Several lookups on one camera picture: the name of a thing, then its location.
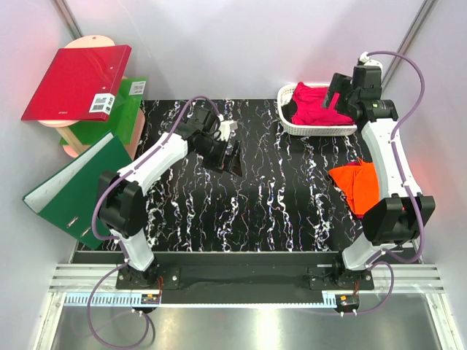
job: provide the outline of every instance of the binder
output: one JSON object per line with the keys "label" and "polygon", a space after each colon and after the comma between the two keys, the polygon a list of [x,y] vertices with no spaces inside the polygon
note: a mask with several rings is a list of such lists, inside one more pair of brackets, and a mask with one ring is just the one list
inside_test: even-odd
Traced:
{"label": "binder", "polygon": [[[118,136],[123,144],[129,144],[144,90],[144,88],[137,88],[144,87],[145,82],[146,78],[123,79],[115,97],[109,120],[106,122],[77,122],[69,126],[70,130],[84,145],[93,144],[109,131]],[[62,138],[60,144],[68,143]]]}
{"label": "binder", "polygon": [[128,45],[60,49],[21,120],[109,119]]}
{"label": "binder", "polygon": [[[36,214],[62,229],[91,249],[101,241],[90,228],[96,206],[99,175],[105,170],[117,171],[131,162],[117,136],[105,135],[68,166],[41,183],[23,197]],[[98,220],[101,235],[109,230]]]}

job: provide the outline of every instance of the orange cloth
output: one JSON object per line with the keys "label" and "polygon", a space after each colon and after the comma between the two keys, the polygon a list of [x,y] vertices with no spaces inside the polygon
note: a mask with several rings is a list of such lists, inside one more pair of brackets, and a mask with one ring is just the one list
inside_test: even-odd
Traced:
{"label": "orange cloth", "polygon": [[331,169],[329,175],[344,192],[350,209],[363,216],[379,201],[378,177],[373,163],[358,159],[359,165]]}

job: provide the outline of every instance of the basket rim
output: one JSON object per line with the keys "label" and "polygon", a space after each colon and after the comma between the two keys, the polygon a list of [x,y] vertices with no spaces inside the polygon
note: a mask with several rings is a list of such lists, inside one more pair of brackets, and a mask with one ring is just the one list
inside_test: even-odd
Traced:
{"label": "basket rim", "polygon": [[[325,88],[325,87],[328,87],[329,84],[328,83],[324,83],[324,82],[305,82],[304,83],[306,86],[310,87],[310,88]],[[282,95],[284,93],[284,90],[287,90],[287,89],[290,89],[290,88],[296,88],[298,85],[297,84],[287,84],[285,86],[282,86],[280,89],[279,89],[279,92],[277,93],[277,112],[279,113],[279,118],[280,118],[280,122],[282,124],[285,124],[286,126],[288,126],[289,128],[297,128],[297,129],[301,129],[301,130],[311,130],[311,129],[353,129],[353,130],[357,130],[357,126],[356,125],[333,125],[333,126],[325,126],[325,125],[295,125],[295,124],[292,124],[291,122],[287,121],[285,118],[284,118],[284,115],[282,114],[282,105],[281,105],[281,100],[282,100]]]}

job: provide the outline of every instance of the cloth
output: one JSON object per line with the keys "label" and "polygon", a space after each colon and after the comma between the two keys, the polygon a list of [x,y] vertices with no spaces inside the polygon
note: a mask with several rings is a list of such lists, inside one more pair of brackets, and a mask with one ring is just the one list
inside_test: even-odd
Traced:
{"label": "cloth", "polygon": [[334,110],[336,98],[333,98],[329,109],[321,108],[327,92],[327,87],[308,87],[299,82],[292,96],[297,104],[297,112],[292,117],[292,123],[319,126],[353,125],[352,118],[338,114]]}
{"label": "cloth", "polygon": [[331,169],[329,176],[344,192],[352,213],[358,217],[379,201],[378,177],[373,163],[358,162]]}

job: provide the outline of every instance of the metal floor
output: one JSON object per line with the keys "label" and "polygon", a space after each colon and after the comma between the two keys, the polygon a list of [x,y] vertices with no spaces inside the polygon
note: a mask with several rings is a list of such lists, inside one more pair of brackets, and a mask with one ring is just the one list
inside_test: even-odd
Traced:
{"label": "metal floor", "polygon": [[[361,295],[361,310],[379,302]],[[117,346],[135,343],[144,321],[122,308],[93,308],[99,335]],[[156,328],[138,349],[441,349],[426,299],[393,295],[388,304],[367,316],[320,316],[310,310],[159,308],[150,314]],[[88,329],[85,308],[65,307],[53,350],[108,349]]]}

